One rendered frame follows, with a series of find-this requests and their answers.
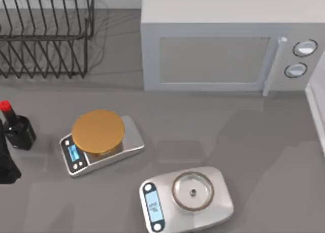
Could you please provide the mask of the large microwave knob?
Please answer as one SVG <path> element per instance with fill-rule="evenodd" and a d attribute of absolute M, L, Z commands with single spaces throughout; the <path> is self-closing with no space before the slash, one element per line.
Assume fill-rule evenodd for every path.
<path fill-rule="evenodd" d="M 317 48 L 318 43 L 315 40 L 306 40 L 296 43 L 292 52 L 297 57 L 307 57 L 313 54 Z"/>

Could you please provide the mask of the black bottle with red cap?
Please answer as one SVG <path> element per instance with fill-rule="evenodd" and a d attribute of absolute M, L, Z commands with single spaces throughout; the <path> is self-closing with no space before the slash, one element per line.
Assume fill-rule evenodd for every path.
<path fill-rule="evenodd" d="M 4 132 L 8 141 L 16 149 L 30 150 L 36 140 L 30 120 L 17 115 L 9 101 L 1 101 L 0 110 L 5 118 Z"/>

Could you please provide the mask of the pale microwave oven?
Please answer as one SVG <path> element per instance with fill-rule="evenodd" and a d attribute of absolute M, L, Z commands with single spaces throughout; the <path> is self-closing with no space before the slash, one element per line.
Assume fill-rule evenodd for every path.
<path fill-rule="evenodd" d="M 142 0 L 147 91 L 263 92 L 277 48 L 287 38 L 271 91 L 302 91 L 325 57 L 325 0 Z M 315 40 L 307 57 L 296 43 Z M 308 70 L 288 78 L 288 65 Z"/>

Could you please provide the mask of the small microwave knob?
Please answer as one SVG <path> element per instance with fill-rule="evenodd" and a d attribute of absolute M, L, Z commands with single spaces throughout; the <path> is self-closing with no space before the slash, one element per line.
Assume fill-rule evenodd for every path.
<path fill-rule="evenodd" d="M 285 70 L 284 74 L 288 78 L 298 78 L 303 76 L 308 70 L 308 67 L 304 63 L 296 63 L 292 65 L 288 65 Z"/>

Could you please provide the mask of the silver scale with round bowl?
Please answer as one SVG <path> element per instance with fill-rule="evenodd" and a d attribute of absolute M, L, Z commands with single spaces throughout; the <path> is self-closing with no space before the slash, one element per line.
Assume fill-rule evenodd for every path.
<path fill-rule="evenodd" d="M 187 233 L 229 220 L 234 203 L 221 171 L 197 167 L 142 182 L 139 198 L 148 233 Z"/>

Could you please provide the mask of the silver scale with gold plate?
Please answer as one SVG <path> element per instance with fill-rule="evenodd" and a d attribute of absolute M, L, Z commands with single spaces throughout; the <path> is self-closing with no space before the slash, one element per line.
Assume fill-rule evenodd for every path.
<path fill-rule="evenodd" d="M 134 156 L 145 147 L 130 116 L 120 116 L 106 109 L 80 115 L 59 145 L 71 177 L 79 177 Z"/>

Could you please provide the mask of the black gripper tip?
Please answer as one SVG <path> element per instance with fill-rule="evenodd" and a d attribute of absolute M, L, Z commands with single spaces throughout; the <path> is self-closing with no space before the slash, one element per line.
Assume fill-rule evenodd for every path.
<path fill-rule="evenodd" d="M 14 184 L 21 178 L 21 171 L 11 157 L 4 133 L 4 126 L 0 119 L 0 185 Z"/>

